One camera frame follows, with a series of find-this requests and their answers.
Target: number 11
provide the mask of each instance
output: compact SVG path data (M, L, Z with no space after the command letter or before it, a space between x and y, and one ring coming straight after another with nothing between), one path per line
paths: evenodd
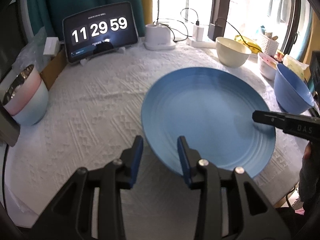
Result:
M85 27L81 28L80 32L83 33L83 38L84 38L84 40L86 40L86 39L87 39L87 33L86 33L86 31L85 31ZM77 30L75 30L75 31L72 33L72 36L75 37L76 43L78 43L78 42L79 42L79 39L78 39L78 32L77 32Z

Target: round table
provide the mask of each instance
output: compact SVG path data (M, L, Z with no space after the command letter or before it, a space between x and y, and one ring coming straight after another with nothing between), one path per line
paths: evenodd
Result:
M175 50L158 52L139 43L124 54L93 58L84 67L67 66L49 91L44 118L22 127L9 150L5 183L16 205L38 215L78 167L96 169L119 157L137 134L143 135L140 109L149 87L163 75L191 66L211 66L241 78L271 111L280 111L272 84L256 63L226 68L215 50L177 44ZM199 192L189 190L144 144L137 183L121 192L127 238L193 239ZM254 179L272 204L298 182L306 144L276 130L272 159Z

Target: number 59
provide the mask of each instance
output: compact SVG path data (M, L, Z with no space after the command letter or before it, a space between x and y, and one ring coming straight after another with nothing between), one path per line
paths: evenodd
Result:
M127 20L124 17L120 17L119 20L117 18L110 20L111 30L117 31L120 29L126 29L128 26Z

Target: blue bowl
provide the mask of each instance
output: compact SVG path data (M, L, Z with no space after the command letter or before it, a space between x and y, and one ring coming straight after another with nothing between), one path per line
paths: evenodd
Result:
M274 90L277 102L290 114L301 114L315 105L306 84L281 63L277 65Z

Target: person's hand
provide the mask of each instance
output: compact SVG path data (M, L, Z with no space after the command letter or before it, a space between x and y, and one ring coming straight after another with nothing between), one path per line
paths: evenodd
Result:
M309 142L304 150L303 158L308 160L311 156L311 143Z

